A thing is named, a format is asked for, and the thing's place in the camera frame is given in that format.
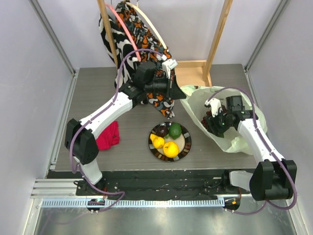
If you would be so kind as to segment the dark red fake grapes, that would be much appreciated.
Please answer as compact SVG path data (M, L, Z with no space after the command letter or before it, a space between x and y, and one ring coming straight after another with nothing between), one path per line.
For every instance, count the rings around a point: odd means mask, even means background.
M208 130L212 126L212 112L207 111L201 121L202 125Z

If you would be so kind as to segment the pale green plastic bag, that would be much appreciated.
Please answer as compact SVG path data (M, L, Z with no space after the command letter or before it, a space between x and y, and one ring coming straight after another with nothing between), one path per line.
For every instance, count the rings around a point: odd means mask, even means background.
M238 133L238 131L235 130L235 128L229 128L224 133L224 137L220 138L209 133L201 124L202 118L209 110L204 106L204 103L212 95L214 95L216 99L219 99L222 105L226 104L225 99L228 96L241 95L245 108L247 110L251 110L251 102L246 94L242 93L238 89L226 89L219 92L218 94L215 94L216 91L222 89L222 87L219 86L205 87L196 85L185 85L182 86L180 89L186 94L186 99L182 99L181 104L192 119L192 121L196 124L198 128L200 128L205 133L205 135L212 139L222 151L227 153L243 152L249 155L252 154L252 151L250 150L247 142Z

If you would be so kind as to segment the green fake avocado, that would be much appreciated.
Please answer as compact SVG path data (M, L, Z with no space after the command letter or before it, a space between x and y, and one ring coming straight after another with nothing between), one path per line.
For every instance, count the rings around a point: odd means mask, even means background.
M176 122L172 122L168 130L169 136L174 140L179 138L182 132L181 125Z

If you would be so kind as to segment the beige plate with dark rim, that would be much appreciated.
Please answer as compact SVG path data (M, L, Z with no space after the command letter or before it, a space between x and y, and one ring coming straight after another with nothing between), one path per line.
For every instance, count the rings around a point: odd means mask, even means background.
M192 139L188 130L177 122L162 122L148 135L148 147L158 159L175 162L191 150Z

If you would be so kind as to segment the dark purple fake mangosteen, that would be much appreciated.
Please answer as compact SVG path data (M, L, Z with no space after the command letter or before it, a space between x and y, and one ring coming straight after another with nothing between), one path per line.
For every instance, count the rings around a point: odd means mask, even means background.
M165 138L166 136L168 136L169 130L168 127L166 125L160 125L157 129L156 129L156 135L158 137L162 137Z

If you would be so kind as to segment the yellow fake pear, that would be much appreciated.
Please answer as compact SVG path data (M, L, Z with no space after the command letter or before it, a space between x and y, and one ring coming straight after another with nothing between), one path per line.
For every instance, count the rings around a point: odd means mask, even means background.
M161 149L163 148L165 144L165 140L162 137L159 137L155 134L150 134L150 140L152 142L152 145L155 149Z

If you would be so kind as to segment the yellow fake lemon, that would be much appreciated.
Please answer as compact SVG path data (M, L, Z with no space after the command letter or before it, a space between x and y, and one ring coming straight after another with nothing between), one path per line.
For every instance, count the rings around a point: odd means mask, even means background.
M179 154L179 146L173 142L166 142L162 148L164 155L168 158L174 158Z

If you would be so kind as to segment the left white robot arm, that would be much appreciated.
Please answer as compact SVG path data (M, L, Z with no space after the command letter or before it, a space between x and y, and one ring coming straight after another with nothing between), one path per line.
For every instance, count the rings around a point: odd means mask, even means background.
M131 79L119 87L107 103L80 121L71 119L67 123L65 147L70 159L78 163L85 179L89 180L87 189L93 195L100 195L104 189L103 175L96 160L99 153L96 139L113 121L143 101L148 93L160 94L169 100L185 99L171 73L177 65L173 59L163 62L165 74L157 77L153 62L140 63Z

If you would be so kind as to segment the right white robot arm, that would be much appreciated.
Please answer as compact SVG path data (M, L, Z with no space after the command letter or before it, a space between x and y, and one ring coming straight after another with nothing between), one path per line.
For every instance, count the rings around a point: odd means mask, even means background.
M233 170L221 180L221 188L233 193L238 187L249 191L256 201L296 198L295 177L297 166L286 160L272 145L257 119L253 109L247 110L240 95L226 98L223 106L216 98L205 102L209 108L204 117L209 132L223 137L234 128L247 142L257 166L253 173Z

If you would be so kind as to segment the wooden clothes rack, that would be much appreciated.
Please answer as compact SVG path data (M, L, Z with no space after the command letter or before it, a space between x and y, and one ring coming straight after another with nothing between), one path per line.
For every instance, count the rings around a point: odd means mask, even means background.
M107 8L109 8L114 13L115 16L117 16L117 14L115 10L113 9L113 7L106 4L103 0L99 0L97 3L98 3L98 7L101 13L103 26L108 36L108 41L109 41L110 49L112 52L112 57L113 57L115 65L117 66L118 65L117 54L116 54L115 43L114 43L112 31L111 31L109 16L107 13ZM232 6L231 0L224 1L207 60L206 61L204 60L179 61L178 66L175 68L179 86L184 86L184 85L189 85L189 84L194 84L197 86L206 85L208 87L212 86L210 69L211 69L214 56L216 54L216 51L219 45L221 35L223 33L223 29L224 29L229 11L231 9L231 6Z

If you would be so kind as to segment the zebra print garment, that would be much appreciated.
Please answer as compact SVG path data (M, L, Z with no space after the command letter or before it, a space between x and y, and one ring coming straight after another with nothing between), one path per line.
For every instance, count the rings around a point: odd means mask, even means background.
M128 53L132 52L134 49L126 33L124 32L124 29L122 28L122 26L118 26L117 24L118 21L114 21L111 17L109 17L109 22L111 25L111 32L113 35L114 45L116 49L117 68L118 68L117 72L119 72L122 60ZM109 57L111 58L111 60L114 62L109 39L106 34L106 30L104 28L103 20L101 16L99 19L99 30L100 30L102 41L106 47L106 51ZM132 54L131 56L129 56L123 64L120 78L119 79L118 77L115 78L114 86L115 87L118 86L120 88L123 84L131 80L132 75L136 72L138 65L139 65L139 62L137 60L136 55Z

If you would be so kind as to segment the orange grey camouflage garment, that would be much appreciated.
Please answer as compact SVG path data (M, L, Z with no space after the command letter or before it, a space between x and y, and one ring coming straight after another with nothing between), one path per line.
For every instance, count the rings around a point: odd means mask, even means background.
M158 51L165 55L168 59L172 58L169 49L165 49L156 35L151 30L150 26L132 7L128 6L126 2L129 0L121 1L117 4L115 10L124 21L127 29L129 30L138 49L147 48L153 51ZM143 104L150 103L162 113L166 118L174 117L174 101L165 98L161 94L148 93L146 100L142 101Z

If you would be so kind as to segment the red cloth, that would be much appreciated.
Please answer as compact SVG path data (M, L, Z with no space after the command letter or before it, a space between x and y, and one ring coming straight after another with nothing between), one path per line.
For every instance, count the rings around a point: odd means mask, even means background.
M112 122L96 139L100 151L108 150L112 146L119 144L120 134L118 122Z

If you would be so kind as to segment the pink clothes hanger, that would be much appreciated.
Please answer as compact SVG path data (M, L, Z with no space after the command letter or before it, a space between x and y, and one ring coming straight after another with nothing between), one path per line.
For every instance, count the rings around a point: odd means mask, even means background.
M136 46L136 44L135 44L135 42L134 42L134 40L133 40L133 38L132 38L132 36L131 36L129 30L127 29L127 27L126 27L124 21L121 19L121 17L119 16L119 14L113 9L113 7L112 7L111 5L109 5L109 4L106 3L105 6L108 7L108 8L110 9L110 11L112 11L112 13L115 15L115 17L117 18L117 20L118 20L119 23L121 24L122 28L124 29L124 32L126 33L128 39L129 39L129 41L131 42L131 44L132 44L132 46L133 46L133 49L134 49L134 51L135 51L137 60L138 60L139 62L141 62L141 57L140 57L140 55L139 55L139 52L136 51L136 50L137 50L137 46Z

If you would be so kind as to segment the cream clothes hanger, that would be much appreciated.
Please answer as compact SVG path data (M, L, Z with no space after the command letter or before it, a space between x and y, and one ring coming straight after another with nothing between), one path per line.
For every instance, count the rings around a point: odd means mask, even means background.
M157 31L157 29L155 28L155 26L153 25L153 23L150 21L150 19L147 17L147 15L141 10L139 9L139 7L137 5L134 5L130 2L126 2L126 4L130 7L132 7L140 16L142 16L144 18L144 20L147 22L147 24L150 26L151 30L153 31L153 33L156 35L156 37L158 38L158 40L161 42L162 46L165 49L167 48L167 45L165 44L164 40L162 39L161 35L159 34L159 32Z

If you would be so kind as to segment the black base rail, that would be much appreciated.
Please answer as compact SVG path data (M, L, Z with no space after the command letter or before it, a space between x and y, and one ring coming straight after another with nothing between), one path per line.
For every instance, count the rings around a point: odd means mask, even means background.
M102 195L111 192L110 199L117 199L121 191L123 200L207 200L219 195L230 197L248 194L245 189L233 187L223 169L185 170L133 170L104 171L103 179L92 188L80 173L50 171L49 179L73 179L77 196Z

